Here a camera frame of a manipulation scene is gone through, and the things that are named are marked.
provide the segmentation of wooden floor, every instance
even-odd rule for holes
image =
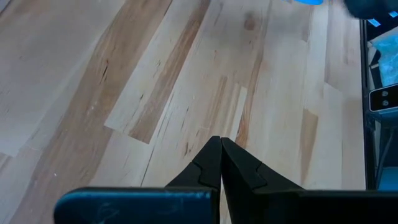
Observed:
[[[359,47],[338,2],[12,0],[0,223],[51,223],[77,187],[164,186],[212,135],[306,189],[364,189]]]

